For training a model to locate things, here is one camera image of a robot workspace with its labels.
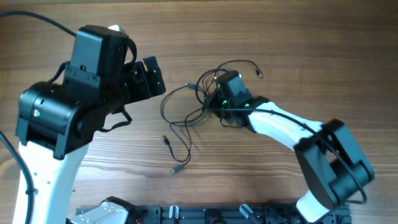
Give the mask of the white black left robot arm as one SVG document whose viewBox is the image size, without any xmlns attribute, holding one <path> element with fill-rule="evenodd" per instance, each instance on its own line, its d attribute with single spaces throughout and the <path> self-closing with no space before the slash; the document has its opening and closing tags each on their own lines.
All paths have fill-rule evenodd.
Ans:
<svg viewBox="0 0 398 224">
<path fill-rule="evenodd" d="M 127 52 L 136 45 L 117 28 L 81 27 L 57 71 L 63 82 L 37 82 L 22 93 L 16 136 L 33 184 L 19 182 L 14 223 L 66 223 L 77 171 L 107 115 L 123 114 L 127 126 L 126 105 L 165 92 L 157 59 L 127 62 Z"/>
</svg>

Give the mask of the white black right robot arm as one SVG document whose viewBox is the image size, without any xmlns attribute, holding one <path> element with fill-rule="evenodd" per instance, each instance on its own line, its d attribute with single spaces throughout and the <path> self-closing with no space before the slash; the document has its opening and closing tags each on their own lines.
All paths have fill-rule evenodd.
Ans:
<svg viewBox="0 0 398 224">
<path fill-rule="evenodd" d="M 291 149 L 298 160 L 308 191 L 293 204 L 287 223 L 341 220 L 338 209 L 351 203 L 356 192 L 366 203 L 364 186 L 374 180 L 374 169 L 342 121 L 327 123 L 301 118 L 279 108 L 268 98 L 253 97 L 236 70 L 216 71 L 216 87 L 205 106 L 221 120 L 268 136 Z"/>
</svg>

